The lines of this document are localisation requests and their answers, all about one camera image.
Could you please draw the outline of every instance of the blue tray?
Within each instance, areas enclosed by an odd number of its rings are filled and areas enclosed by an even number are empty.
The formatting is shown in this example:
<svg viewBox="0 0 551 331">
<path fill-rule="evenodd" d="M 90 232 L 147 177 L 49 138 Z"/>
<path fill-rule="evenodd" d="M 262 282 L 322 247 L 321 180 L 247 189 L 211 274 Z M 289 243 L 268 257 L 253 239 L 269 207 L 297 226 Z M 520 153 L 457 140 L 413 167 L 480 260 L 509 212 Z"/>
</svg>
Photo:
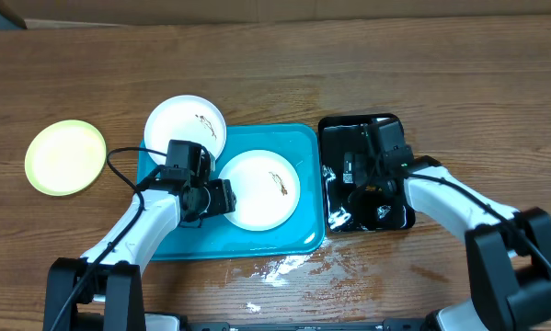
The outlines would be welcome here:
<svg viewBox="0 0 551 331">
<path fill-rule="evenodd" d="M 300 178 L 297 208 L 285 223 L 262 232 L 243 230 L 223 215 L 204 220 L 201 228 L 179 227 L 166 236 L 153 261 L 307 254 L 322 244 L 324 203 L 314 131 L 303 124 L 272 124 L 228 127 L 227 134 L 212 179 L 238 154 L 257 149 L 275 152 L 292 164 Z M 155 168 L 155 162 L 148 153 L 138 156 L 136 179 L 140 182 Z"/>
</svg>

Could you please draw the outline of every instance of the plate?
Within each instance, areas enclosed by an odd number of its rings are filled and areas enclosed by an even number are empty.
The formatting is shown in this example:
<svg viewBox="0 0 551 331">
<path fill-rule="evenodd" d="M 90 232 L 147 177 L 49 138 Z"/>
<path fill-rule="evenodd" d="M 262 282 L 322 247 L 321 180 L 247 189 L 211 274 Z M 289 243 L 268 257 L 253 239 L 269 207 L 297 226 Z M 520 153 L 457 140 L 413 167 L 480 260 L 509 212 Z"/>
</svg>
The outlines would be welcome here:
<svg viewBox="0 0 551 331">
<path fill-rule="evenodd" d="M 165 100 L 150 114 L 144 128 L 146 148 L 166 153 L 172 139 L 200 143 L 217 159 L 226 144 L 226 123 L 220 110 L 203 97 L 178 96 Z M 166 158 L 150 153 L 158 165 Z"/>
<path fill-rule="evenodd" d="M 42 130 L 26 152 L 26 177 L 38 191 L 64 196 L 91 184 L 106 160 L 106 144 L 93 125 L 63 120 Z"/>
<path fill-rule="evenodd" d="M 250 231 L 275 228 L 292 216 L 300 200 L 300 179 L 293 166 L 270 151 L 248 151 L 228 162 L 219 178 L 230 179 L 236 211 L 226 219 Z"/>
</svg>

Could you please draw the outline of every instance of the blue object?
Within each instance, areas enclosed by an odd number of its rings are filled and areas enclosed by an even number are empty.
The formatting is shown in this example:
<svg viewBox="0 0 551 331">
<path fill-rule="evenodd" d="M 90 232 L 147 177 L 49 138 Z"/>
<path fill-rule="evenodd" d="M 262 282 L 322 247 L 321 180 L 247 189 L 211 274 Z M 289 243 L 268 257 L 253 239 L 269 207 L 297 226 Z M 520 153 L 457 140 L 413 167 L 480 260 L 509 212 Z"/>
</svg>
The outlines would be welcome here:
<svg viewBox="0 0 551 331">
<path fill-rule="evenodd" d="M 218 178 L 222 168 L 233 157 L 252 150 L 277 153 L 297 171 L 300 201 L 292 216 L 282 225 L 260 232 L 243 230 L 223 215 L 204 220 L 201 228 L 179 227 L 156 249 L 153 261 L 307 254 L 322 244 L 325 235 L 324 202 L 314 131 L 303 124 L 228 127 L 226 146 L 216 160 L 212 179 Z M 140 152 L 137 181 L 140 182 L 155 166 L 148 153 Z"/>
</svg>

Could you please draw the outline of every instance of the yellow plate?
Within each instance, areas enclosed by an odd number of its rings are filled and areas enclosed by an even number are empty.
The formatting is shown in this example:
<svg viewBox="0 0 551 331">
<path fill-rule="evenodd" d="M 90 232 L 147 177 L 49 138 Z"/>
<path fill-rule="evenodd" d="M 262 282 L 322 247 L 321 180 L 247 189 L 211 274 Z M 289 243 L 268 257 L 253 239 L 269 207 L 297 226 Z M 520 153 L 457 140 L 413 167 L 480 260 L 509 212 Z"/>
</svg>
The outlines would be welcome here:
<svg viewBox="0 0 551 331">
<path fill-rule="evenodd" d="M 64 196 L 91 184 L 106 161 L 106 143 L 93 125 L 63 120 L 42 130 L 26 152 L 26 176 L 38 191 Z"/>
</svg>

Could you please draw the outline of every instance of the wooden table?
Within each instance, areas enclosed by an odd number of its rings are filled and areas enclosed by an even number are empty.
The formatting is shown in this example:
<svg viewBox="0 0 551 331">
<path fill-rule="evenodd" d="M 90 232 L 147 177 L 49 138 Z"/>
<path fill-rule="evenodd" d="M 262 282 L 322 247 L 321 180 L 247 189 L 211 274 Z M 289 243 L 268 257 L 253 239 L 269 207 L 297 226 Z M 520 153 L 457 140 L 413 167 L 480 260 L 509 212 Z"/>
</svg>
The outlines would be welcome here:
<svg viewBox="0 0 551 331">
<path fill-rule="evenodd" d="M 71 197 L 40 194 L 24 174 L 32 138 L 80 119 L 109 149 L 134 146 L 180 94 L 230 125 L 393 112 L 417 154 L 551 213 L 551 16 L 0 32 L 0 329 L 41 329 L 51 263 L 131 198 L 108 169 Z M 135 177 L 136 155 L 118 164 Z M 143 292 L 149 311 L 242 324 L 424 316 L 469 289 L 464 247 L 419 215 L 407 232 L 329 234 L 307 257 L 153 263 Z"/>
</svg>

